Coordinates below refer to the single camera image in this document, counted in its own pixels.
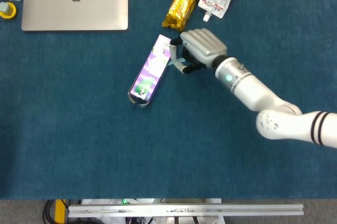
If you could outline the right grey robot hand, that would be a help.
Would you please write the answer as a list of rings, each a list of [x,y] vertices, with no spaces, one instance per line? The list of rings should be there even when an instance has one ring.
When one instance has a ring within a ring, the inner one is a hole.
[[[177,59],[177,47],[182,46],[181,57],[189,62],[184,65]],[[173,65],[183,74],[206,68],[215,69],[228,59],[226,45],[208,29],[182,32],[170,41],[170,55]]]

